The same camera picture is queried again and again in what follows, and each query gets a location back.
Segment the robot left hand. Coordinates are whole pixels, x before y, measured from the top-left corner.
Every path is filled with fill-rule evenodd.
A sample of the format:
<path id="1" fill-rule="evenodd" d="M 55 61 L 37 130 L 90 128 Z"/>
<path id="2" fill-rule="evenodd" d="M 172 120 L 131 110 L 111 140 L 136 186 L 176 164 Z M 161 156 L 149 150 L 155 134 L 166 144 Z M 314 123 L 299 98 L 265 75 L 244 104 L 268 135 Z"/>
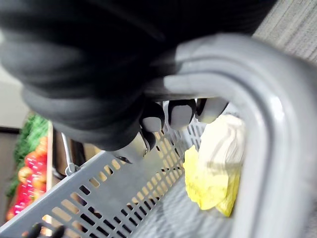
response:
<path id="1" fill-rule="evenodd" d="M 32 226 L 32 228 L 28 231 L 26 238 L 38 238 L 42 229 L 41 223 L 36 223 Z M 62 238 L 65 233 L 65 226 L 59 226 L 52 233 L 52 238 Z"/>

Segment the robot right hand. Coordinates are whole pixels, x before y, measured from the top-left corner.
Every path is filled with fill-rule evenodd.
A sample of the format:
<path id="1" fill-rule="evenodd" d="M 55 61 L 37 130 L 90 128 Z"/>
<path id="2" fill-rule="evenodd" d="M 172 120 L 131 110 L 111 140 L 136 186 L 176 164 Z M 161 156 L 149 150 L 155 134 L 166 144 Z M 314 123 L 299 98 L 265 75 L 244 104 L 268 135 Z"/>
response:
<path id="1" fill-rule="evenodd" d="M 151 62 L 218 32 L 251 35 L 272 0 L 3 0 L 4 69 L 70 138 L 116 151 L 140 130 Z"/>

